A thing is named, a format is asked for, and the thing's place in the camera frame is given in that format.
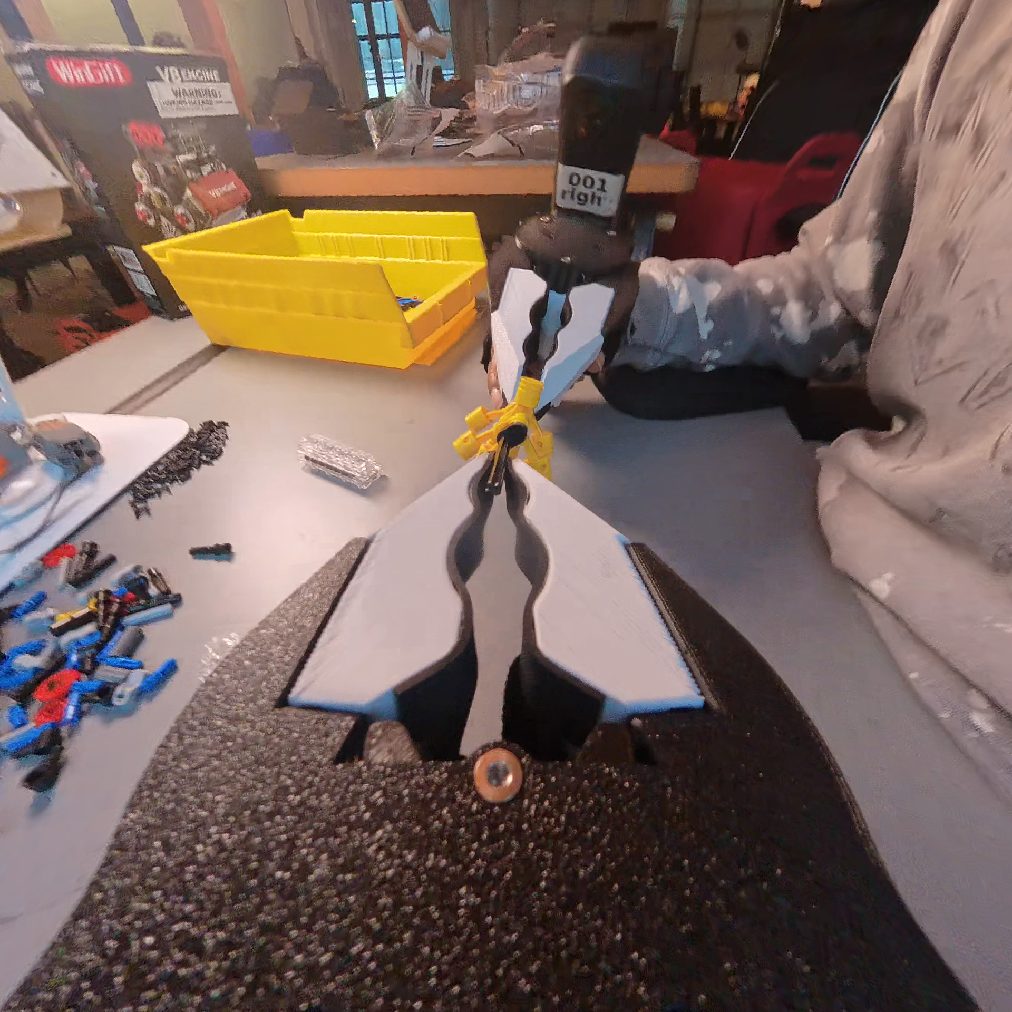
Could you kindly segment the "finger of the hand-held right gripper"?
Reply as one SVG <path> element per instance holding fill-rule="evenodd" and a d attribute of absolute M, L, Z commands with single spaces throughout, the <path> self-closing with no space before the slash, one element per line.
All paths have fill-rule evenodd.
<path fill-rule="evenodd" d="M 549 285 L 530 269 L 511 268 L 491 316 L 499 380 L 504 398 L 513 398 L 526 361 L 526 345 L 536 338 L 540 322 L 532 314 L 547 305 Z"/>
<path fill-rule="evenodd" d="M 614 296 L 613 287 L 601 284 L 578 285 L 569 292 L 563 306 L 566 322 L 560 322 L 550 339 L 538 409 L 555 405 L 598 359 Z"/>

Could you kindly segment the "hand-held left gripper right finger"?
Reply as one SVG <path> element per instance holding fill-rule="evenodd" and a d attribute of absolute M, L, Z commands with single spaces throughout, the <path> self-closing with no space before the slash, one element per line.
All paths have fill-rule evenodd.
<path fill-rule="evenodd" d="M 568 761 L 597 727 L 701 711 L 705 695 L 632 543 L 527 463 L 507 475 L 506 499 L 529 584 L 506 740 Z"/>

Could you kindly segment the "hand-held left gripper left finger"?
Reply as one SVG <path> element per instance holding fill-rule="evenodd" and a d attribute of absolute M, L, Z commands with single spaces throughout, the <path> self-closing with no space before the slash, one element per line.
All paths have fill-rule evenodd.
<path fill-rule="evenodd" d="M 466 584 L 484 558 L 489 468 L 463 463 L 367 541 L 285 704 L 399 723 L 424 758 L 461 756 L 478 681 Z"/>

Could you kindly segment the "grey desk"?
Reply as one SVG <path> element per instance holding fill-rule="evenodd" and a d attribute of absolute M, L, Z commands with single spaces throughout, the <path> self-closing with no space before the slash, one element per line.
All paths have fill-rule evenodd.
<path fill-rule="evenodd" d="M 2 773 L 2 1000 L 34 967 L 100 866 L 135 786 L 200 685 L 215 636 L 240 637 L 350 538 L 443 480 L 485 398 L 483 322 L 406 372 L 210 347 L 151 319 L 17 384 L 30 415 L 224 420 L 221 460 L 137 520 L 121 501 L 83 533 L 162 570 L 181 614 L 153 627 L 180 669 L 126 716 L 86 716 L 50 794 Z M 592 383 L 550 415 L 558 484 L 659 554 L 779 673 L 836 757 L 913 914 L 980 1007 L 1010 1010 L 1010 808 L 892 663 L 816 521 L 813 449 L 776 411 L 687 422 L 617 413 Z M 357 491 L 304 470 L 319 434 L 374 457 Z M 230 542 L 230 561 L 188 550 Z"/>

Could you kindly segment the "pile of clear plastic bags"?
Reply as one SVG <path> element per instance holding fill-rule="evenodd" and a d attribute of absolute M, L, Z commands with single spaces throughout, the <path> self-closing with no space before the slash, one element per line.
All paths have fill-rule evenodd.
<path fill-rule="evenodd" d="M 454 108 L 423 99 L 407 85 L 362 115 L 381 158 L 445 153 L 473 161 L 554 161 L 559 154 L 562 60 L 528 60 L 480 67 L 474 91 Z"/>

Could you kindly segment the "wooden table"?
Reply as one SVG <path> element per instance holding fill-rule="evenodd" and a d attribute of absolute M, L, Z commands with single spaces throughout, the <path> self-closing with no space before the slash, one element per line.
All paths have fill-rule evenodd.
<path fill-rule="evenodd" d="M 688 192 L 700 160 L 643 138 L 626 190 L 629 194 Z M 265 191 L 286 198 L 392 196 L 549 196 L 556 163 L 485 159 L 437 152 L 428 157 L 374 154 L 318 158 L 282 154 L 256 160 Z"/>

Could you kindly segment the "clear cylinder block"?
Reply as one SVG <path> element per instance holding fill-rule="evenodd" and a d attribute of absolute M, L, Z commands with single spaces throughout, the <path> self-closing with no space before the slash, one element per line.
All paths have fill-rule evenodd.
<path fill-rule="evenodd" d="M 208 682 L 216 676 L 221 664 L 231 654 L 241 637 L 237 634 L 215 636 L 202 647 L 197 663 L 197 681 Z"/>
<path fill-rule="evenodd" d="M 301 438 L 297 455 L 304 470 L 357 491 L 367 491 L 386 476 L 370 454 L 319 434 Z"/>

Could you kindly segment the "red plastic object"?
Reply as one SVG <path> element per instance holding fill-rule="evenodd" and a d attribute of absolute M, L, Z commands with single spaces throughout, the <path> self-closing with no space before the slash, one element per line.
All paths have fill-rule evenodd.
<path fill-rule="evenodd" d="M 822 133 L 782 164 L 706 156 L 692 190 L 674 197 L 674 225 L 653 254 L 728 264 L 790 251 L 802 225 L 830 205 L 861 147 L 855 133 Z"/>

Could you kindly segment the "yellow plastic bin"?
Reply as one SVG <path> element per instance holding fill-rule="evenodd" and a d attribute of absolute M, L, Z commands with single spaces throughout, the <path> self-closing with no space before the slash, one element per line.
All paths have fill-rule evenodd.
<path fill-rule="evenodd" d="M 274 210 L 145 251 L 215 345 L 392 369 L 437 361 L 487 284 L 470 210 Z"/>

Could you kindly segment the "pile of black pins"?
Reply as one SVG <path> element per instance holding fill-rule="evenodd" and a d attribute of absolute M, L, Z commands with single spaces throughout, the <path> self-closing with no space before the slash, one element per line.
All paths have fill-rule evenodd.
<path fill-rule="evenodd" d="M 152 463 L 128 489 L 128 502 L 137 520 L 151 515 L 151 504 L 188 482 L 201 469 L 221 460 L 230 437 L 227 421 L 207 420 L 190 427 L 172 449 Z"/>

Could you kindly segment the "pile of mixed small bricks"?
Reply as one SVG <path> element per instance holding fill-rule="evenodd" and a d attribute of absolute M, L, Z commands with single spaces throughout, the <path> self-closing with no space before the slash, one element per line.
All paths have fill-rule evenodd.
<path fill-rule="evenodd" d="M 142 653 L 183 601 L 160 570 L 92 540 L 59 543 L 3 588 L 2 766 L 24 789 L 57 786 L 84 716 L 131 709 L 175 675 L 176 660 Z"/>

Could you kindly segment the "white book stand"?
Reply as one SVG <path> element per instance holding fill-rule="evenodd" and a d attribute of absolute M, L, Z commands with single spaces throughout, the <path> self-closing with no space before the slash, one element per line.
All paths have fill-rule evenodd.
<path fill-rule="evenodd" d="M 63 200 L 70 184 L 5 111 L 1 120 L 2 278 L 13 279 L 15 268 L 27 265 L 23 253 L 44 252 L 44 261 L 62 255 L 54 244 L 71 236 Z M 3 587 L 16 582 L 35 559 L 56 549 L 188 432 L 188 425 L 174 418 L 62 414 L 91 432 L 104 456 L 98 468 L 67 480 L 32 447 L 27 424 L 58 413 L 25 414 L 8 368 L 19 351 L 2 330 L 1 426 L 15 430 L 31 457 L 14 491 L 1 497 Z"/>

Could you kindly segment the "person's grey sweatshirt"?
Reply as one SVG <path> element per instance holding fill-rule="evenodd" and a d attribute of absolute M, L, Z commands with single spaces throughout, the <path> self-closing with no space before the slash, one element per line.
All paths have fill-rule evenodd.
<path fill-rule="evenodd" d="M 868 393 L 820 452 L 819 518 L 901 672 L 1010 802 L 1010 2 L 939 2 L 837 205 L 877 287 Z"/>

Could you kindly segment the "grey toy motor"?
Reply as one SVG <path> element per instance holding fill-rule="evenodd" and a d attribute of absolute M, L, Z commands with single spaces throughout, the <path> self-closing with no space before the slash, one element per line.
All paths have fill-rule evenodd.
<path fill-rule="evenodd" d="M 46 461 L 60 468 L 67 480 L 80 478 L 104 462 L 98 439 L 66 415 L 30 421 L 27 431 L 32 447 Z"/>

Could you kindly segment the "black toy engine box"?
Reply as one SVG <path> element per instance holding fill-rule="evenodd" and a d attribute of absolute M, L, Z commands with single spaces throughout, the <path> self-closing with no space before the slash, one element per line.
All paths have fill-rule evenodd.
<path fill-rule="evenodd" d="M 145 246 L 254 217 L 264 191 L 227 65 L 183 48 L 18 43 L 6 56 L 152 313 L 189 310 Z"/>

